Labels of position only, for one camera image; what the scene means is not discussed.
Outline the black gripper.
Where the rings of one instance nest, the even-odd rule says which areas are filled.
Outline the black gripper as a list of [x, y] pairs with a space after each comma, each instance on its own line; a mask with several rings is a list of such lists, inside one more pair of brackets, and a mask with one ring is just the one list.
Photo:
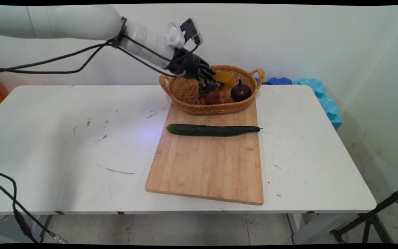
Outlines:
[[186, 49], [175, 49], [175, 53], [168, 65], [168, 70], [186, 79], [199, 80], [199, 94], [205, 98], [216, 89], [223, 89], [224, 83], [216, 79], [216, 73], [209, 68], [209, 64], [198, 55], [189, 53]]

